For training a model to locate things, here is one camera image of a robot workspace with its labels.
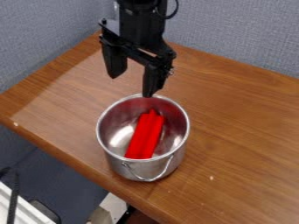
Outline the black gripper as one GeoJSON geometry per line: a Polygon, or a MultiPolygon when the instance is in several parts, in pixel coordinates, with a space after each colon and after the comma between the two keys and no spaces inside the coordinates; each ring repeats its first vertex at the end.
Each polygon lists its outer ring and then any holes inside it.
{"type": "Polygon", "coordinates": [[[164,87],[174,73],[177,52],[164,42],[166,21],[177,14],[166,5],[119,5],[116,19],[99,21],[103,57],[108,76],[115,79],[127,70],[131,59],[144,66],[143,97],[164,87]]]}

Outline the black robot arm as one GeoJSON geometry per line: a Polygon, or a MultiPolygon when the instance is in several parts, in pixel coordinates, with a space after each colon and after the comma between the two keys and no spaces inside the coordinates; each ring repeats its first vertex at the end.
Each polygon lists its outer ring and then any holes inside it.
{"type": "Polygon", "coordinates": [[[178,13],[167,14],[167,0],[116,0],[116,19],[99,21],[103,57],[108,76],[127,70],[131,59],[144,66],[143,97],[164,87],[173,74],[177,52],[164,42],[164,24],[178,13]]]}

